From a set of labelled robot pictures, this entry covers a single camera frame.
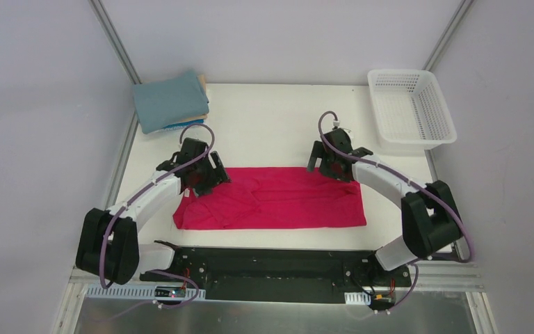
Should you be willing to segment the red t shirt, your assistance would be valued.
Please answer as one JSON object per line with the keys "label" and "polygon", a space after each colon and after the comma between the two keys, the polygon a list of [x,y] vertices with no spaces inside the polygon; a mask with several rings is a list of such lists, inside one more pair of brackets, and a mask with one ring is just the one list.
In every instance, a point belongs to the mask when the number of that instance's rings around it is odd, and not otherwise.
{"label": "red t shirt", "polygon": [[230,182],[185,195],[173,220],[182,230],[280,230],[366,225],[361,187],[302,167],[228,168]]}

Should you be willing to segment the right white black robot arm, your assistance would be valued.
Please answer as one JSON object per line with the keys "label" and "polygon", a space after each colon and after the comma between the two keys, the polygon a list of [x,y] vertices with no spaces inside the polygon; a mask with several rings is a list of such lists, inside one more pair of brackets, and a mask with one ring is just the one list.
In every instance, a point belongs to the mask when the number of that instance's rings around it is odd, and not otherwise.
{"label": "right white black robot arm", "polygon": [[368,256],[364,265],[367,283],[389,283],[408,264],[427,258],[464,236],[457,223],[459,214],[453,195],[445,182],[419,184],[372,151],[354,148],[344,129],[335,127],[314,141],[307,170],[367,186],[399,208],[401,234]]}

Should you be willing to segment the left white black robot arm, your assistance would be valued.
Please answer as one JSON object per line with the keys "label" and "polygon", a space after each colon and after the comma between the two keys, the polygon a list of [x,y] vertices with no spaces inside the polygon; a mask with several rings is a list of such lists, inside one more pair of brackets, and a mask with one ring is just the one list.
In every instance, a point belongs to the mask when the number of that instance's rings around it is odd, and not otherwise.
{"label": "left white black robot arm", "polygon": [[210,194],[230,181],[220,155],[201,140],[185,138],[181,149],[160,163],[151,177],[126,200],[85,215],[76,252],[76,268],[99,276],[102,287],[123,285],[157,270],[167,281],[183,276],[184,263],[165,241],[142,244],[138,233],[165,204],[190,191]]}

